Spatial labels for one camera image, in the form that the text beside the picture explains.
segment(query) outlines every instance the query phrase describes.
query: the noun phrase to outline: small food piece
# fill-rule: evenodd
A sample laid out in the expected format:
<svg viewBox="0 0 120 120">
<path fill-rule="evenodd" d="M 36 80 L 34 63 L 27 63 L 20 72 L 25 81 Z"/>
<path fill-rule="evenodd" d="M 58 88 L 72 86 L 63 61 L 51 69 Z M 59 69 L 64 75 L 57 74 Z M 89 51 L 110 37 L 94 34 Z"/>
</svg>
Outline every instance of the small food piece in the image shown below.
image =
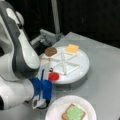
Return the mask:
<svg viewBox="0 0 120 120">
<path fill-rule="evenodd" d="M 62 115 L 62 118 L 63 120 L 83 120 L 85 114 L 81 108 L 71 104 Z"/>
<path fill-rule="evenodd" d="M 45 50 L 45 54 L 48 56 L 48 57 L 51 57 L 52 55 L 55 55 L 57 53 L 57 50 L 56 48 L 54 47 L 48 47 L 46 50 Z"/>
<path fill-rule="evenodd" d="M 74 54 L 74 53 L 76 53 L 78 51 L 78 49 L 79 49 L 79 46 L 73 45 L 73 44 L 69 44 L 67 49 L 66 49 L 66 52 Z"/>
<path fill-rule="evenodd" d="M 56 72 L 51 72 L 51 73 L 49 73 L 48 79 L 51 81 L 56 81 L 59 79 L 59 74 Z"/>
</svg>

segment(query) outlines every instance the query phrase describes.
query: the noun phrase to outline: gray table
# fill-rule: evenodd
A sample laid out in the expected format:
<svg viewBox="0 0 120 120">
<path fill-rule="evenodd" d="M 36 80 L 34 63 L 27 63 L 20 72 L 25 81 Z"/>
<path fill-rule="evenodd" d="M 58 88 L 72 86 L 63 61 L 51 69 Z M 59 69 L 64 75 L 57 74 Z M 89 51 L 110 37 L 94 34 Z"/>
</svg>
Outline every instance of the gray table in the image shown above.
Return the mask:
<svg viewBox="0 0 120 120">
<path fill-rule="evenodd" d="M 69 33 L 55 44 L 78 44 L 89 57 L 88 78 L 79 88 L 69 92 L 56 92 L 52 102 L 61 96 L 77 95 L 94 107 L 98 120 L 118 120 L 120 116 L 120 49 Z M 44 120 L 46 111 L 32 110 L 29 104 L 1 111 L 0 120 Z"/>
</svg>

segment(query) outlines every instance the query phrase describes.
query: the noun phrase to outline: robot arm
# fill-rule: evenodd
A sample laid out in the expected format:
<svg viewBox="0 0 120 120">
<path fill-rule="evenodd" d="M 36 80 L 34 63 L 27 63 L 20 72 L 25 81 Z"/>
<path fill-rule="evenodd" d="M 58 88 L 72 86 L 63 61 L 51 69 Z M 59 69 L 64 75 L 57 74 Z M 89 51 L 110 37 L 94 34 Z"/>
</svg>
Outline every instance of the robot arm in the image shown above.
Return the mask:
<svg viewBox="0 0 120 120">
<path fill-rule="evenodd" d="M 0 58 L 0 110 L 31 99 L 33 109 L 45 100 L 50 102 L 52 83 L 34 78 L 39 71 L 39 57 L 29 44 L 19 17 L 6 1 L 0 1 L 0 45 L 5 52 Z"/>
<path fill-rule="evenodd" d="M 0 24 L 11 47 L 11 50 L 0 58 L 0 75 L 7 81 L 33 78 L 39 70 L 39 58 L 29 44 L 13 7 L 6 1 L 0 1 Z"/>
</svg>

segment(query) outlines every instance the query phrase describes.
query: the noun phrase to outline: sandwich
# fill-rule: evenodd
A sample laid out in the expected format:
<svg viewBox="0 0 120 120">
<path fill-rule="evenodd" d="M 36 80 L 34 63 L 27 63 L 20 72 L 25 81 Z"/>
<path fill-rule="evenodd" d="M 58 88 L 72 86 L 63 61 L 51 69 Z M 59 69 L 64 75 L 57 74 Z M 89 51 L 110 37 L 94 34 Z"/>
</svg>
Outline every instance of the sandwich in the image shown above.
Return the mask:
<svg viewBox="0 0 120 120">
<path fill-rule="evenodd" d="M 83 120 L 86 113 L 81 108 L 77 107 L 74 104 L 71 104 L 65 113 L 62 114 L 63 120 Z"/>
</svg>

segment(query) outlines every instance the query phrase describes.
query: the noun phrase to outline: blue object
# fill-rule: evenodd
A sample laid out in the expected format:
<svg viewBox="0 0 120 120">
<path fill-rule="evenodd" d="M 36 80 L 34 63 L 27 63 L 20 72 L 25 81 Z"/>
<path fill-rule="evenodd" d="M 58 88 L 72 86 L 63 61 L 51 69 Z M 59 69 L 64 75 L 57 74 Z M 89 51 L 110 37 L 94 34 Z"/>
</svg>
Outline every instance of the blue object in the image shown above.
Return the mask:
<svg viewBox="0 0 120 120">
<path fill-rule="evenodd" d="M 51 100 L 53 83 L 49 80 L 42 81 L 43 99 Z"/>
<path fill-rule="evenodd" d="M 33 78 L 30 79 L 33 87 L 34 87 L 34 96 L 37 96 L 40 94 L 41 90 L 42 90 L 42 83 L 38 78 Z"/>
<path fill-rule="evenodd" d="M 34 87 L 34 96 L 37 96 L 43 91 L 43 99 L 50 100 L 52 97 L 53 83 L 49 80 L 39 80 L 38 78 L 30 79 Z"/>
</svg>

